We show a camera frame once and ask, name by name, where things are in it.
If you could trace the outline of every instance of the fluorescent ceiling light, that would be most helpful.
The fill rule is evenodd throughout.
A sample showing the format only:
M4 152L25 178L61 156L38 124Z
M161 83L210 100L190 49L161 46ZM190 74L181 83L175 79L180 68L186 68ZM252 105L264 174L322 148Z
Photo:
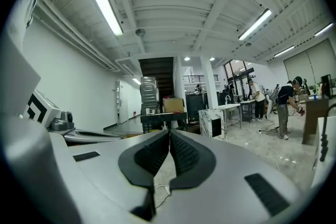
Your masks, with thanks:
M255 22L238 37L238 39L244 40L247 38L247 36L257 29L257 27L261 25L271 14L272 12L266 8L265 11L255 20Z
M113 33L116 36L121 36L123 31L118 23L118 20L110 6L108 0L96 0L98 7L100 8L101 12L103 13L107 23L111 27Z
M282 55L282 54L284 54L285 52L288 52L291 49L294 49L294 46L291 46L288 49L283 50L282 52L279 52L278 54L275 54L274 57L278 57L279 55Z
M318 36L320 34L322 34L324 31L327 31L330 27L332 27L333 23L328 24L325 28L321 29L320 31L318 31L315 36Z
M137 84L141 85L141 82L140 82L139 80L137 80L136 78L133 78L133 80L134 80Z

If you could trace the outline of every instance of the white ceiling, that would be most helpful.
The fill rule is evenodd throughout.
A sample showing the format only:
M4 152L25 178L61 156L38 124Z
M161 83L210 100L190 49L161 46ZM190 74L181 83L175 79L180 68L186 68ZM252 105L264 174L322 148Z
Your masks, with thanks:
M94 0L51 1L111 61L205 54L265 62L291 45L304 47L331 21L323 0L110 0L124 31L115 38ZM269 20L239 41L266 8ZM143 38L135 35L138 28Z

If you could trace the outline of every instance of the staircase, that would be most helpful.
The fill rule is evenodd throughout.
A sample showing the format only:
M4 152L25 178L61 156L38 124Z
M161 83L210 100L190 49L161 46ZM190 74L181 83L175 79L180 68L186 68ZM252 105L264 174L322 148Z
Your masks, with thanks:
M174 58L151 58L139 60L142 75L144 77L155 77L159 85L160 104L162 98L174 94Z

